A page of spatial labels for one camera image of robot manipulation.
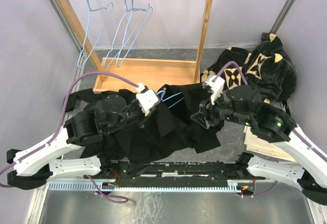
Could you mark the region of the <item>black shirt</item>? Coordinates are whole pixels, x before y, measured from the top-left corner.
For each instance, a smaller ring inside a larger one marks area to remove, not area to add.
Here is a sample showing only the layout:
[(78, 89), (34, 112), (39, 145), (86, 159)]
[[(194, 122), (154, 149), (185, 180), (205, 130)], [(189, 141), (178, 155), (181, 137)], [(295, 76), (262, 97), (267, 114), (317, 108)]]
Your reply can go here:
[(129, 126), (114, 134), (126, 158), (133, 163), (148, 163), (170, 156), (175, 151), (192, 148), (202, 153), (220, 147), (217, 133), (224, 126), (205, 129), (190, 116), (199, 110), (201, 101), (210, 97), (200, 83), (163, 85), (171, 92), (182, 92), (184, 100), (172, 108), (160, 102), (142, 128)]
[[(76, 110), (82, 101), (86, 102), (86, 106), (81, 110), (82, 112), (94, 112), (97, 102), (103, 102), (110, 96), (121, 96), (126, 104), (130, 104), (135, 99), (135, 94), (128, 89), (120, 89), (116, 91), (104, 91), (101, 93), (94, 93), (91, 88), (82, 89), (77, 92), (73, 92), (68, 97), (66, 112), (72, 112)], [(80, 158), (87, 158), (91, 156), (99, 155), (106, 158), (106, 160), (120, 160), (126, 156), (121, 149), (118, 141), (115, 139), (114, 134), (104, 135), (100, 141), (93, 142), (83, 147)]]

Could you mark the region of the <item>wooden clothes rack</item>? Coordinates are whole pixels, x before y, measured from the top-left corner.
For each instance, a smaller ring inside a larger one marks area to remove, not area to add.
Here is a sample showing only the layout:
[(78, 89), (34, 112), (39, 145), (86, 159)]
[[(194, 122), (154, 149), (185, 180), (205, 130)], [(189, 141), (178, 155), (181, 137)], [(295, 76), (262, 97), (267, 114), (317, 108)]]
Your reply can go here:
[[(83, 1), (89, 5), (91, 0)], [(147, 4), (144, 3), (138, 6), (136, 1), (137, 0), (134, 0), (134, 6), (137, 8), (142, 8)], [(64, 17), (68, 21), (77, 40), (81, 44), (82, 56), (78, 59), (79, 62), (83, 65), (86, 63), (91, 63), (95, 70), (98, 72), (96, 75), (95, 84), (93, 86), (93, 90), (95, 92), (118, 90), (125, 87), (121, 81), (118, 81), (114, 78), (105, 77), (103, 75), (104, 71), (116, 73), (135, 82), (144, 83), (155, 90), (158, 90), (164, 84), (185, 85), (198, 83), (200, 81), (201, 60), (203, 56), (205, 38), (207, 34), (213, 0), (205, 0), (201, 31), (200, 34), (196, 36), (197, 46), (194, 49), (131, 48), (121, 67), (117, 67), (116, 60), (114, 60), (108, 68), (104, 67), (104, 61), (108, 51), (111, 49), (112, 41), (118, 24), (124, 15), (124, 0), (109, 0), (102, 6), (95, 6), (92, 9), (87, 10), (87, 19), (94, 19), (101, 13), (104, 13), (105, 15), (104, 21), (100, 27), (98, 38), (103, 38), (105, 36), (104, 32), (109, 29), (109, 22), (113, 20), (113, 11), (120, 10), (121, 13), (118, 16), (118, 19), (114, 21), (113, 37), (111, 38), (108, 47), (98, 47), (96, 42), (89, 40), (87, 33), (90, 31), (90, 29), (82, 25), (69, 0), (56, 0), (56, 2)], [(128, 6), (130, 6), (130, 0), (127, 0), (127, 3)], [(143, 12), (134, 13), (132, 22), (127, 31), (128, 35), (132, 32), (143, 15)], [(111, 61), (111, 59), (116, 55), (122, 46), (123, 34), (128, 18), (129, 13), (122, 22), (120, 31), (114, 44), (113, 51), (109, 54), (107, 61)], [(153, 7), (153, 14), (149, 18), (143, 30), (140, 32), (136, 42), (145, 35), (147, 30), (150, 29), (150, 24), (153, 23), (154, 20), (155, 14)]]

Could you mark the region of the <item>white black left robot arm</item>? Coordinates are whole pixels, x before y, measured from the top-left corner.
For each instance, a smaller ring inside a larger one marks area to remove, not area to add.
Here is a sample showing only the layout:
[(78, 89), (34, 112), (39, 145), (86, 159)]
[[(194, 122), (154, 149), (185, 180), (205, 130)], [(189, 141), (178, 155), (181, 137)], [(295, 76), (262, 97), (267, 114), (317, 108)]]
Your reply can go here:
[(7, 162), (13, 166), (7, 173), (7, 186), (30, 190), (57, 178), (97, 174), (108, 178), (113, 166), (98, 156), (72, 160), (59, 157), (100, 142), (104, 136), (128, 126), (143, 123), (159, 102), (152, 90), (136, 94), (131, 103), (118, 94), (96, 101), (91, 109), (77, 113), (36, 145), (22, 151), (7, 151)]

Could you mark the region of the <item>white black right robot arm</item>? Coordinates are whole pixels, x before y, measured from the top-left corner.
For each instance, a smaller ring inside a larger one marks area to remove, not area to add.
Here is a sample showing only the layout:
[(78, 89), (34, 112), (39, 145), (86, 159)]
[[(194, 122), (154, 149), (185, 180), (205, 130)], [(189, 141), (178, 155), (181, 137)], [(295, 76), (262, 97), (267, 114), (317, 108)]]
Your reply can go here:
[(263, 102), (261, 94), (249, 85), (228, 91), (228, 99), (223, 97), (222, 85), (204, 84), (202, 88), (209, 96), (200, 102), (199, 111), (191, 116), (192, 120), (206, 129), (222, 120), (245, 125), (257, 138), (284, 150), (297, 162), (291, 166), (249, 156), (248, 161), (234, 166), (239, 178), (252, 175), (275, 180), (326, 205), (326, 153), (308, 138), (289, 114)]

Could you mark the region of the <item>cream folded cloth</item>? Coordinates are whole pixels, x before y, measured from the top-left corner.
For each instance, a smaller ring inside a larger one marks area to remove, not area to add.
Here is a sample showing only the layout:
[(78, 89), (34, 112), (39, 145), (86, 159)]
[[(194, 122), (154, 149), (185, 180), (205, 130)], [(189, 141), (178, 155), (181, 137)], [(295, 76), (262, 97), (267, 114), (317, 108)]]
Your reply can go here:
[(246, 150), (254, 153), (259, 153), (261, 155), (286, 160), (290, 162), (296, 162), (288, 153), (279, 147), (269, 143), (263, 139), (259, 139), (250, 131), (250, 127), (245, 127), (244, 129), (245, 139), (244, 144), (246, 145)]

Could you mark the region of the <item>black cream fleece garment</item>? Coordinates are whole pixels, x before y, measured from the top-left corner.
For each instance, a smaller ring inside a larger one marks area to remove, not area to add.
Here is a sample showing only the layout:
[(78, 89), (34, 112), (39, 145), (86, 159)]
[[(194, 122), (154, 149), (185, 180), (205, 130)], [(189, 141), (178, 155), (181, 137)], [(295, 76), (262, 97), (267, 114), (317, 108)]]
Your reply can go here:
[(240, 68), (230, 65), (223, 70), (221, 77), (225, 79), (225, 89), (244, 85), (244, 76), (267, 103), (283, 102), (296, 90), (295, 66), (281, 39), (273, 33), (262, 33), (259, 45), (251, 51), (239, 47), (225, 49), (218, 60), (201, 73), (200, 81), (217, 74), (229, 61), (236, 62)]

